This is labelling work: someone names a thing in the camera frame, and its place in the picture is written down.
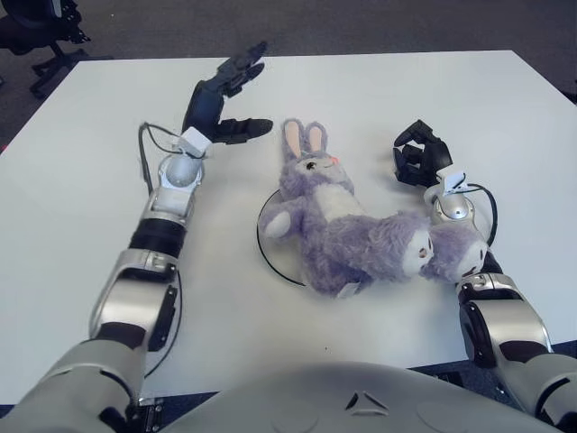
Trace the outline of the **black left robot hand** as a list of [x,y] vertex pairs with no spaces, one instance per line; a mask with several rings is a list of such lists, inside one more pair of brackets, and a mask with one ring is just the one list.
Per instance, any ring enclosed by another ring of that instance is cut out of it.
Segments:
[[197,82],[185,113],[182,129],[193,127],[213,143],[238,144],[269,133],[269,119],[237,120],[221,118],[224,100],[241,93],[243,86],[264,69],[260,62],[268,48],[261,41],[221,63],[212,78]]

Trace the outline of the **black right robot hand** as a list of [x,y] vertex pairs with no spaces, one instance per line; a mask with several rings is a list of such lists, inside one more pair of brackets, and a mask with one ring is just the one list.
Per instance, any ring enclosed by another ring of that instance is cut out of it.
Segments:
[[436,173],[453,164],[446,143],[420,119],[395,139],[393,156],[397,180],[411,186],[429,188],[438,184]]

